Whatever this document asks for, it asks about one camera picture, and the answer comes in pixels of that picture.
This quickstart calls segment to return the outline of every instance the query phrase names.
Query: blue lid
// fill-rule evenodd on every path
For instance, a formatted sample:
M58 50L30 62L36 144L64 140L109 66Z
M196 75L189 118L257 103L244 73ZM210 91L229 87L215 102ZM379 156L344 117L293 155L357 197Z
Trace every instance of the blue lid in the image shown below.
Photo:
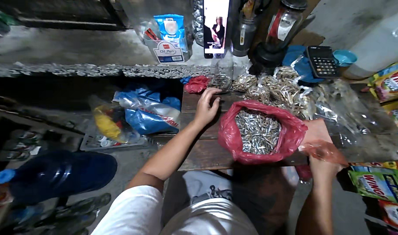
M14 169L5 169L0 172L0 184L4 184L9 182L15 176Z

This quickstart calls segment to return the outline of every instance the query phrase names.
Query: blue water bottle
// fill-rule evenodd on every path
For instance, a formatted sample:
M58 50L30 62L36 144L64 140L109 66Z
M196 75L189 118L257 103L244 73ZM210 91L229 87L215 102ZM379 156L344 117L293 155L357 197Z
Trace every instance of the blue water bottle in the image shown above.
M0 172L0 184L9 182L15 203L35 204L53 197L98 190L117 169L108 154L61 150L30 159L18 169Z

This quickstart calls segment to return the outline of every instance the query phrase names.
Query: smartphone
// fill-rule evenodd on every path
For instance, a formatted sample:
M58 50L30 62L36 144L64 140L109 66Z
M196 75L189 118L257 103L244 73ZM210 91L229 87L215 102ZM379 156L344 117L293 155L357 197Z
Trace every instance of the smartphone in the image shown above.
M229 0L203 0L204 56L207 59L225 53Z

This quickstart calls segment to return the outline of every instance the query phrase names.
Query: jar lid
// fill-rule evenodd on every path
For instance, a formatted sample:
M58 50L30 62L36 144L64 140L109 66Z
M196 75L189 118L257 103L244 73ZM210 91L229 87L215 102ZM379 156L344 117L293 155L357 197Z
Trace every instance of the jar lid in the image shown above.
M292 9L304 10L308 7L306 0L282 0L282 3Z

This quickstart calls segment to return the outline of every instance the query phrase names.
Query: dried fish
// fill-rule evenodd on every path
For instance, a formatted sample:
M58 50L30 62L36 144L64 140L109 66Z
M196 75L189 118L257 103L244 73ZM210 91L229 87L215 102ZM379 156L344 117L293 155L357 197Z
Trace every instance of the dried fish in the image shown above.
M276 148L282 126L272 115L243 108L235 123L243 140L243 151L269 154Z
M211 79L208 87L219 88L223 91L228 91L231 88L232 80L225 74L208 75L208 78Z
M248 88L257 84L257 77L251 74L242 74L233 80L233 90L246 92Z
M260 86L265 88L258 85L255 88L250 87L243 98L286 109L303 118L305 106L299 96L301 88L297 84L298 79L299 75L292 67L277 67L273 76L263 76L259 79Z

